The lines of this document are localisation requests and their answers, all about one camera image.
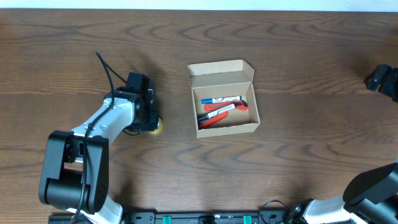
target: blue marker cap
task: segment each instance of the blue marker cap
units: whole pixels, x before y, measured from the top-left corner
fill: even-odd
[[[201,100],[201,103],[202,104],[213,103],[213,99],[204,99],[204,100]]]

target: box lid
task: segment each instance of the box lid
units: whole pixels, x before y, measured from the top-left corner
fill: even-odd
[[[191,88],[251,83],[254,69],[244,60],[198,63],[188,65]]]

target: wood grain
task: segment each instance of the wood grain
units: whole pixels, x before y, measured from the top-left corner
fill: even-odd
[[[342,194],[398,154],[397,105],[365,89],[397,66],[398,14],[0,10],[1,223],[43,223],[45,144],[101,105],[100,50],[120,74],[157,84],[165,129],[118,136],[109,194],[122,205],[255,210]],[[196,139],[187,64],[245,59],[255,69],[255,133]]]

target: marker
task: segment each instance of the marker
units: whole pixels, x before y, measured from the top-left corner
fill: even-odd
[[[199,116],[198,117],[198,124],[203,123],[203,122],[205,122],[205,121],[211,119],[212,117],[217,116],[217,115],[219,115],[221,113],[227,112],[227,111],[229,111],[231,109],[235,109],[235,107],[239,106],[239,105],[240,105],[240,103],[231,103],[228,106],[224,106],[223,108],[220,108],[218,110],[212,111],[212,112],[207,113],[205,115]]]
[[[204,99],[204,100],[201,101],[201,103],[202,104],[206,104],[206,103],[222,103],[222,102],[230,102],[230,101],[238,101],[238,100],[242,100],[242,96],[230,96],[230,97]]]

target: marker label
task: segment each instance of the marker label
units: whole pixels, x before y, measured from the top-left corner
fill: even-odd
[[[212,118],[212,117],[214,117],[214,116],[216,116],[216,115],[218,115],[218,114],[220,114],[220,113],[224,113],[224,112],[226,112],[226,111],[229,111],[229,110],[231,110],[231,109],[235,109],[235,104],[231,104],[231,105],[228,105],[228,106],[224,106],[223,108],[220,108],[220,109],[218,109],[218,110],[215,110],[215,111],[212,111],[212,112],[208,113],[208,114],[207,114],[208,119],[210,119],[210,118]]]
[[[240,96],[221,97],[221,98],[213,98],[212,100],[213,103],[224,103],[224,102],[241,100],[241,97]]]

